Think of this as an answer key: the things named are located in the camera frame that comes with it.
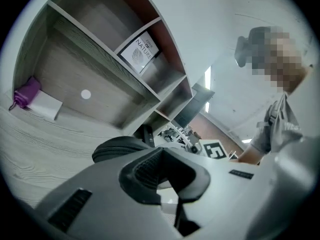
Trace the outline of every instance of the purple bag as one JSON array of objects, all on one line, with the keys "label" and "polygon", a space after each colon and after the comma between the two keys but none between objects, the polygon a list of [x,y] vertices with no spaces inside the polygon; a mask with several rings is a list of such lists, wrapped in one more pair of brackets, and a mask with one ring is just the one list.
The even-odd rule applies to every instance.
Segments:
[{"label": "purple bag", "polygon": [[25,108],[36,96],[40,90],[41,84],[31,76],[25,85],[14,91],[13,104],[9,107],[9,111],[16,105],[20,108]]}]

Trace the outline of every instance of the white ceiling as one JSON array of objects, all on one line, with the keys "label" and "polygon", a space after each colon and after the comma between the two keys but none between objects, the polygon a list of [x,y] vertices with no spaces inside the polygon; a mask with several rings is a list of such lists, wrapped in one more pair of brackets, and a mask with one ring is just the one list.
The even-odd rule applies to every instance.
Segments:
[{"label": "white ceiling", "polygon": [[[252,75],[249,67],[240,68],[234,59],[239,36],[248,37],[252,28],[279,26],[295,39],[305,65],[316,64],[319,49],[314,34],[291,0],[230,0],[233,31],[228,50],[211,66],[209,115],[218,127],[239,140],[250,139],[266,109],[281,95],[262,75]],[[204,78],[199,81],[204,85]]]}]

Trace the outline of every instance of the sign with leaf illustration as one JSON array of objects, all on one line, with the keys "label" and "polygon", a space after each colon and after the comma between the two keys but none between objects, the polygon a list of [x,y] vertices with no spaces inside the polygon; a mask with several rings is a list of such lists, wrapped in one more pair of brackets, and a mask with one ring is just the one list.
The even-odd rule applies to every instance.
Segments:
[{"label": "sign with leaf illustration", "polygon": [[159,52],[158,47],[147,31],[143,32],[120,53],[127,64],[138,74],[149,61]]}]

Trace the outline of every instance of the white circle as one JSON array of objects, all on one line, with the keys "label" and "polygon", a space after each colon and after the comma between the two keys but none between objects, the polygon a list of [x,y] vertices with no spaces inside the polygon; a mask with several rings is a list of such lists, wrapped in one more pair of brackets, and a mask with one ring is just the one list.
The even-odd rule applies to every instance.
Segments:
[{"label": "white circle", "polygon": [[81,97],[84,98],[85,100],[90,99],[91,92],[85,89],[81,92]]}]

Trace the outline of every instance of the purple cloth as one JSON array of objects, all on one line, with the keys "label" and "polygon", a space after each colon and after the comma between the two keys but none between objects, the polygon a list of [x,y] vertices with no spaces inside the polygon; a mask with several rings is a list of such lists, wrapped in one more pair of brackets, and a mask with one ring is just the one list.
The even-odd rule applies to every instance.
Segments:
[{"label": "purple cloth", "polygon": [[13,104],[9,110],[13,109],[15,104],[20,108],[25,108],[36,96],[40,90],[41,84],[31,76],[25,85],[14,91]]}]

